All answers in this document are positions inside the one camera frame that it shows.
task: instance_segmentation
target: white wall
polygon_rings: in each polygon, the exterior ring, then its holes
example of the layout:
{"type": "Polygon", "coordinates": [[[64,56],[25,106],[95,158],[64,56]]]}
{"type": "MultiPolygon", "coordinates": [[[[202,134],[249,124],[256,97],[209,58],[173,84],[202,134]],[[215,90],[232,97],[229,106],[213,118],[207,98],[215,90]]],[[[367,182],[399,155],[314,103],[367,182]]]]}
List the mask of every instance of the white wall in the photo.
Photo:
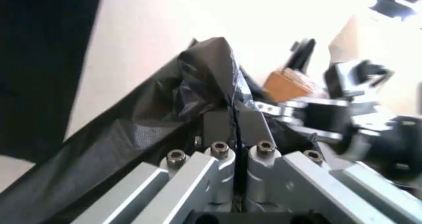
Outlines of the white wall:
{"type": "Polygon", "coordinates": [[[102,0],[67,136],[129,93],[193,37],[226,37],[238,61],[262,83],[286,60],[294,40],[313,37],[318,45],[328,45],[356,2],[102,0]]]}

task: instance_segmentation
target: black plastic bag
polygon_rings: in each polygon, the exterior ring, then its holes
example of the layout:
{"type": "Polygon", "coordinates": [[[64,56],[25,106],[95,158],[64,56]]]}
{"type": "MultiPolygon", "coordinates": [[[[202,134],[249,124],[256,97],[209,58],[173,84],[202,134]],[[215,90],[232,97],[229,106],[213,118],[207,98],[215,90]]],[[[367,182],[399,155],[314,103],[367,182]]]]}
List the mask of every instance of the black plastic bag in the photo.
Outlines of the black plastic bag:
{"type": "MultiPolygon", "coordinates": [[[[213,109],[230,113],[228,142],[239,151],[236,104],[256,109],[248,84],[253,81],[245,80],[224,38],[193,42],[5,190],[0,195],[0,220],[71,222],[140,162],[157,165],[176,148],[191,153],[202,115],[213,109]]],[[[268,99],[254,87],[259,99],[268,99]]],[[[286,131],[295,132],[278,121],[267,121],[276,141],[308,145],[298,134],[294,141],[285,139],[286,131]]]]}

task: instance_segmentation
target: silver metal frame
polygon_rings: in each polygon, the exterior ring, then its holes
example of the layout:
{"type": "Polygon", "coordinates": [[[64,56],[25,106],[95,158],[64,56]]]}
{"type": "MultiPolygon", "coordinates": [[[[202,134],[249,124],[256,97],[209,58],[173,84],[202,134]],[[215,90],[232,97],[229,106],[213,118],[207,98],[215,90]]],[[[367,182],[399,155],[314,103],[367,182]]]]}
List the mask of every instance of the silver metal frame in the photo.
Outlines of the silver metal frame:
{"type": "Polygon", "coordinates": [[[195,152],[132,223],[183,223],[189,212],[208,205],[217,185],[217,159],[195,152]]]}
{"type": "Polygon", "coordinates": [[[168,179],[166,170],[141,163],[72,223],[129,223],[154,198],[168,179]]]}
{"type": "Polygon", "coordinates": [[[422,223],[422,202],[388,183],[374,171],[355,164],[330,173],[393,221],[422,223]]]}

